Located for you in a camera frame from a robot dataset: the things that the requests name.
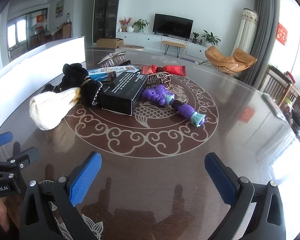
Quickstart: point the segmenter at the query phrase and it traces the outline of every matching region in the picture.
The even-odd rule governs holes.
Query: screw
[[[36,183],[37,182],[35,180],[31,180],[30,183],[29,183],[29,185],[30,185],[30,187],[33,187]]]
[[[270,185],[271,185],[272,187],[276,187],[276,186],[277,186],[277,183],[276,183],[274,180],[271,180],[271,181],[270,181]]]
[[[248,183],[249,182],[249,180],[246,177],[240,177],[240,181],[242,183]]]
[[[61,176],[61,177],[59,177],[58,181],[59,181],[60,183],[62,183],[62,182],[65,182],[66,179],[67,179],[66,176]]]

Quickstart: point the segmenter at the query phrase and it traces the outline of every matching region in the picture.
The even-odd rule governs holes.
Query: bottle
[[[71,22],[70,13],[68,13],[68,15],[67,15],[67,19],[66,19],[66,23],[69,23],[69,22]]]

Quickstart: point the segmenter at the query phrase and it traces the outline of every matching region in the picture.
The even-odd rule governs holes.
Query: orange armchair
[[[241,72],[257,61],[255,57],[239,48],[234,51],[232,57],[225,57],[215,46],[211,46],[205,51],[205,55],[218,71],[228,75]]]

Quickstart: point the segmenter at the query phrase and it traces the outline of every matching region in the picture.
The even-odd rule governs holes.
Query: television
[[[156,13],[154,17],[153,32],[189,39],[192,24],[193,20]]]

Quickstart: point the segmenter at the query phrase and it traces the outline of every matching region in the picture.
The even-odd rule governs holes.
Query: small plant
[[[147,22],[146,20],[139,19],[133,24],[133,26],[137,26],[138,30],[141,31],[144,27],[147,27],[148,24],[150,23]]]
[[[217,36],[213,36],[213,33],[208,33],[206,30],[204,30],[204,34],[202,34],[201,37],[204,37],[206,42],[212,43],[213,45],[217,46],[221,40]]]
[[[196,39],[199,36],[199,33],[193,32],[192,35]]]
[[[128,20],[126,18],[123,18],[123,20],[119,20],[119,22],[122,24],[122,27],[127,27],[131,22],[131,20],[132,20],[131,17]]]

